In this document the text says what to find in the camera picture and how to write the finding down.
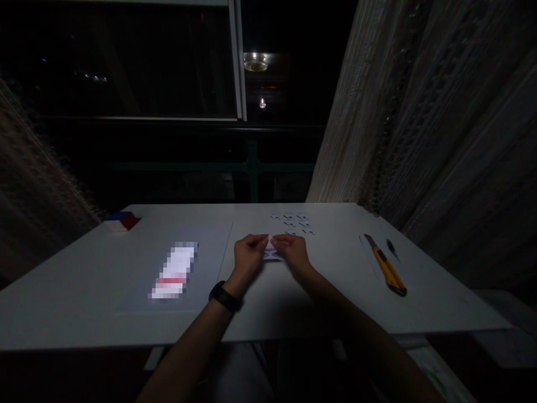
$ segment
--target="yellow utility knife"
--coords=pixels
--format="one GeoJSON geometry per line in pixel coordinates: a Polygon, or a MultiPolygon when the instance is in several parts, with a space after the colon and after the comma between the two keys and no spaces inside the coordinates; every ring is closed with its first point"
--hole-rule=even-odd
{"type": "Polygon", "coordinates": [[[377,262],[379,263],[382,273],[384,273],[386,285],[395,294],[399,295],[400,297],[404,297],[407,294],[407,287],[404,285],[403,280],[401,280],[401,277],[399,277],[399,274],[397,274],[397,272],[392,266],[392,263],[390,263],[386,255],[376,245],[375,241],[373,241],[373,238],[371,238],[367,234],[364,235],[365,238],[369,241],[371,248],[373,249],[373,254],[376,257],[377,262]]]}

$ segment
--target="human hand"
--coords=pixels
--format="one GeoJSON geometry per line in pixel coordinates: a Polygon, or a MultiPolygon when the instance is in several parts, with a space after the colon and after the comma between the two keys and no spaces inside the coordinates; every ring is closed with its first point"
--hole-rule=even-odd
{"type": "Polygon", "coordinates": [[[314,272],[309,262],[306,240],[294,235],[274,235],[270,240],[278,253],[285,258],[293,275],[302,275],[314,272]]]}
{"type": "Polygon", "coordinates": [[[235,242],[235,268],[223,288],[236,298],[242,298],[252,281],[269,244],[268,234],[247,235],[235,242]]]}

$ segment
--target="white table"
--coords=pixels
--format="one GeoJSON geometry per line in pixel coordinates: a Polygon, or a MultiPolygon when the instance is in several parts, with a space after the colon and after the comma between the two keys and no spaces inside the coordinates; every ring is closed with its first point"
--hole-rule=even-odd
{"type": "MultiPolygon", "coordinates": [[[[312,264],[391,334],[460,332],[511,325],[382,218],[356,204],[131,205],[142,217],[127,234],[100,225],[0,292],[0,349],[63,349],[172,344],[198,312],[116,313],[147,270],[129,260],[162,218],[233,222],[220,279],[233,270],[233,244],[248,233],[282,233],[272,213],[306,212],[316,235],[307,238],[312,264]],[[389,238],[412,262],[415,290],[405,298],[379,282],[358,239],[368,233],[386,252],[389,238]]],[[[284,263],[268,263],[245,296],[224,341],[324,336],[323,324],[284,263]]]]}

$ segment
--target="light fixture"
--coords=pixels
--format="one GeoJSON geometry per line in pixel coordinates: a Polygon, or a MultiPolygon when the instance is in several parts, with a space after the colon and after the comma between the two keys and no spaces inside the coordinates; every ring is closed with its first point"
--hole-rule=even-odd
{"type": "Polygon", "coordinates": [[[251,72],[265,71],[269,67],[267,55],[264,53],[251,52],[244,54],[244,68],[251,72]]]}

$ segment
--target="floor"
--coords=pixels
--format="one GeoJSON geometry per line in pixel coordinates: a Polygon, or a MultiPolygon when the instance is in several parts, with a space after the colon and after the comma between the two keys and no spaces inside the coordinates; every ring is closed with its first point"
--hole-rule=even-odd
{"type": "MultiPolygon", "coordinates": [[[[533,390],[536,369],[502,369],[467,334],[429,336],[429,342],[479,402],[518,401],[533,390]]],[[[54,399],[133,402],[147,379],[149,348],[0,354],[3,401],[54,399]]]]}

